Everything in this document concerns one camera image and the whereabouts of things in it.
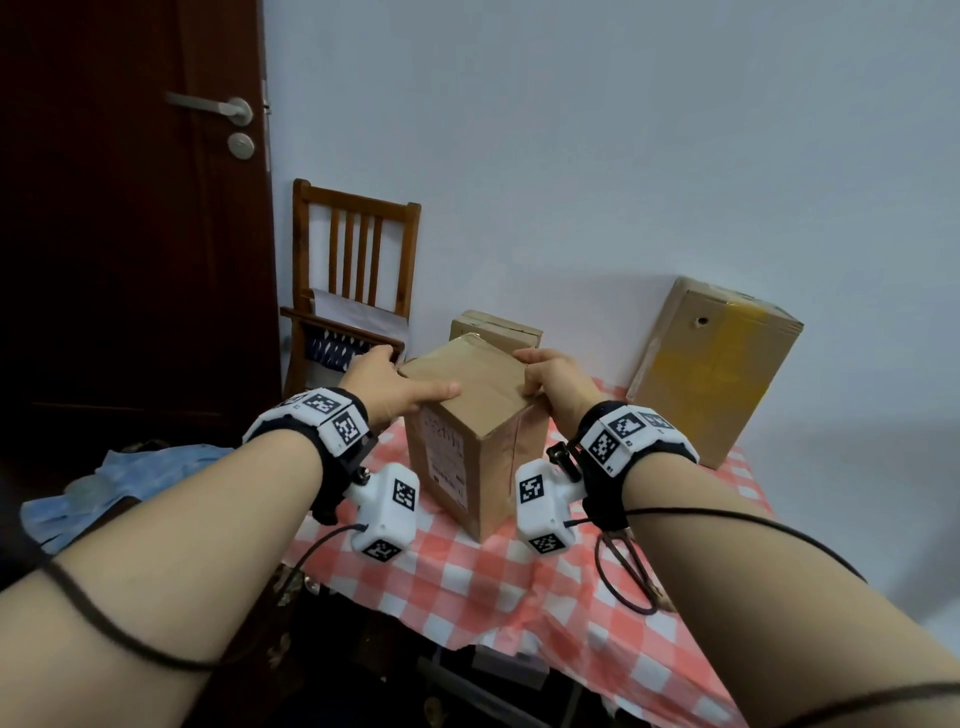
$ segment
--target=forearm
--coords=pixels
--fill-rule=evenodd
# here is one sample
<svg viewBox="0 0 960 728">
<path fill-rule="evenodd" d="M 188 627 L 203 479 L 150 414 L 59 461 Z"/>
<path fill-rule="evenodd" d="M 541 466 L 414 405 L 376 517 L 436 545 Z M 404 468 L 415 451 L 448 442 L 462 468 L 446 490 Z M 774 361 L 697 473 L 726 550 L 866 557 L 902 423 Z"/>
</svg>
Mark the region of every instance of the forearm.
<svg viewBox="0 0 960 728">
<path fill-rule="evenodd" d="M 306 438 L 270 432 L 90 534 L 58 561 L 126 631 L 181 657 L 215 660 L 276 568 L 322 476 Z M 4 725 L 179 725 L 206 677 L 152 665 L 109 642 L 39 572 L 0 595 L 0 648 L 16 655 L 15 669 L 0 678 Z"/>
<path fill-rule="evenodd" d="M 769 518 L 713 475 L 653 454 L 628 474 L 624 506 L 699 506 Z M 706 516 L 630 518 L 684 623 L 751 726 L 926 681 L 960 662 L 819 549 L 762 525 Z M 952 726 L 960 700 L 905 703 L 830 726 Z"/>
</svg>

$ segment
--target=wristband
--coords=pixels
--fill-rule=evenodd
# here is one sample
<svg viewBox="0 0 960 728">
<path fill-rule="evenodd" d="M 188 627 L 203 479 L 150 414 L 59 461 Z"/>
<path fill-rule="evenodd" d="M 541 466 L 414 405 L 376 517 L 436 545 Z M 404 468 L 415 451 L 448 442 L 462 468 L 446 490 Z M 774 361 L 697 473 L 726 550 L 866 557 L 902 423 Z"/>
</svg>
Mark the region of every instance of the wristband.
<svg viewBox="0 0 960 728">
<path fill-rule="evenodd" d="M 324 480 L 310 511 L 323 525 L 334 525 L 336 508 L 350 483 L 365 482 L 367 474 L 360 463 L 377 443 L 367 424 L 367 408 L 339 387 L 303 392 L 256 418 L 243 442 L 277 429 L 299 432 L 320 454 Z"/>
<path fill-rule="evenodd" d="M 630 468 L 651 452 L 670 452 L 697 463 L 684 435 L 648 407 L 619 401 L 594 405 L 567 444 L 584 477 L 584 511 L 603 531 L 627 527 L 623 483 Z"/>
</svg>

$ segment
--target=table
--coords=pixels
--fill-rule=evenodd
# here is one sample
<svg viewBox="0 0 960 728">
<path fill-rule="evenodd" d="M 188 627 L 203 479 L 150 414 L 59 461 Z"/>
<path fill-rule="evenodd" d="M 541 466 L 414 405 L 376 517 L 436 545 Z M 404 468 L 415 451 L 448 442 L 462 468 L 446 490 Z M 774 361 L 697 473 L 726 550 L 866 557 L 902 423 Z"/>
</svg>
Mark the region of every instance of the table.
<svg viewBox="0 0 960 728">
<path fill-rule="evenodd" d="M 615 396 L 622 390 L 606 388 Z M 547 446 L 563 439 L 550 424 Z M 365 465 L 409 466 L 403 421 L 380 435 Z M 739 449 L 718 477 L 767 510 Z M 506 654 L 542 657 L 617 706 L 663 728 L 745 726 L 729 694 L 675 615 L 637 615 L 623 607 L 597 576 L 593 545 L 599 530 L 578 527 L 577 544 L 560 556 L 535 558 L 505 523 L 482 545 L 474 542 L 427 494 L 420 493 L 417 538 L 388 564 L 354 554 L 349 533 L 319 548 L 304 572 L 353 601 L 393 615 L 443 647 L 483 644 Z M 583 509 L 573 506 L 573 518 Z M 338 510 L 352 522 L 348 501 Z M 326 532 L 307 517 L 284 562 L 295 563 Z M 604 571 L 622 594 L 645 603 L 642 593 L 604 549 Z"/>
</svg>

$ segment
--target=hand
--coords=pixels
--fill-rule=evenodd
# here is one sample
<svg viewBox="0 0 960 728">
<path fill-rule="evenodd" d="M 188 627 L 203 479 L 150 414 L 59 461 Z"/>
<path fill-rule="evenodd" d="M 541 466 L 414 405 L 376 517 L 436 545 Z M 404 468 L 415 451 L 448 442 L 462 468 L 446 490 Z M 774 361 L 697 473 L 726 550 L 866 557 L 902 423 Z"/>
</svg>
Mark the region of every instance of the hand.
<svg viewBox="0 0 960 728">
<path fill-rule="evenodd" d="M 527 365 L 523 394 L 533 395 L 543 388 L 553 421 L 567 440 L 577 433 L 594 404 L 609 399 L 572 357 L 555 349 L 518 349 L 514 358 Z"/>
<path fill-rule="evenodd" d="M 393 352 L 393 347 L 383 344 L 354 356 L 340 382 L 367 407 L 370 427 L 413 414 L 419 409 L 418 402 L 449 400 L 460 394 L 456 382 L 414 381 L 400 376 L 390 361 Z"/>
</svg>

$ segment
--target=brown cardboard box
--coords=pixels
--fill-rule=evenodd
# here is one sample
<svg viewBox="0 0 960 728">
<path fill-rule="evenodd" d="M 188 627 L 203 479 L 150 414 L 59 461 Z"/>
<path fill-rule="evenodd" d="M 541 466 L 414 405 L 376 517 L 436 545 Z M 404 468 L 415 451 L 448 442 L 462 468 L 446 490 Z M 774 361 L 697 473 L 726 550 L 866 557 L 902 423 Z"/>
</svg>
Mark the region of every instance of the brown cardboard box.
<svg viewBox="0 0 960 728">
<path fill-rule="evenodd" d="M 680 277 L 627 390 L 719 468 L 804 325 L 782 308 Z"/>
<path fill-rule="evenodd" d="M 502 352 L 513 353 L 517 349 L 536 349 L 543 338 L 538 328 L 500 319 L 481 311 L 464 311 L 450 322 L 450 340 L 465 333 L 476 333 L 488 344 Z"/>
<path fill-rule="evenodd" d="M 411 379 L 460 382 L 462 394 L 406 418 L 420 486 L 479 542 L 516 512 L 514 473 L 543 456 L 543 395 L 523 397 L 523 365 L 469 333 L 400 367 Z"/>
</svg>

